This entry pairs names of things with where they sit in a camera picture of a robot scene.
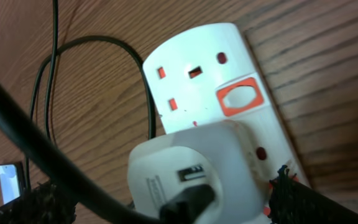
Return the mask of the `white power strip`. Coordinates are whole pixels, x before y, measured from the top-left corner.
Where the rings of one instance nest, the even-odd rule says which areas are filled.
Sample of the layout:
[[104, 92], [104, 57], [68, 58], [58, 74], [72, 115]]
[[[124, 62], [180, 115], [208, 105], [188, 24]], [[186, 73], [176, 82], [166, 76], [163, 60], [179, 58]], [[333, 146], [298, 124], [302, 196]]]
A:
[[184, 31], [157, 47], [145, 60], [143, 71], [164, 135], [221, 121], [246, 127], [267, 188], [264, 212], [252, 223], [269, 222], [269, 182], [279, 168], [286, 165], [291, 177], [306, 182], [236, 25], [215, 23]]

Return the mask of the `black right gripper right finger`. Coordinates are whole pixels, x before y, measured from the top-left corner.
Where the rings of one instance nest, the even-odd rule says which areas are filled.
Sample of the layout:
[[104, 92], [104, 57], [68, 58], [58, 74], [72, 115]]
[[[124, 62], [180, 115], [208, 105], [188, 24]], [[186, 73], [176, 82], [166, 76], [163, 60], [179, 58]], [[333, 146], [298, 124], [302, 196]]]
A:
[[284, 165], [271, 180], [268, 218], [276, 224], [358, 224], [358, 213], [295, 181]]

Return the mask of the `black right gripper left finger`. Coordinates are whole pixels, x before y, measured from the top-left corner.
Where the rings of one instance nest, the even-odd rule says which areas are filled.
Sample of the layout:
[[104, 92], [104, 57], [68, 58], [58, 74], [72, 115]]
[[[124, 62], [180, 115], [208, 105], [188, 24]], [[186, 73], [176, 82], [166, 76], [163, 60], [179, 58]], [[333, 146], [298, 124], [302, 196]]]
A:
[[0, 224], [72, 224], [78, 202], [48, 181], [0, 207]]

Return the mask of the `blue Galaxy smartphone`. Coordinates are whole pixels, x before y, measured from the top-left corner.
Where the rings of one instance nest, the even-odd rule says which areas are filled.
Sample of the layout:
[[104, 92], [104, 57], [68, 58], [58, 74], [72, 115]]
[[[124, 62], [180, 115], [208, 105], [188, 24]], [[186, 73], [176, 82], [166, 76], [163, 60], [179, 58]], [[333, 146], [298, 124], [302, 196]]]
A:
[[4, 204], [23, 195], [25, 181], [22, 162], [0, 165], [0, 186]]

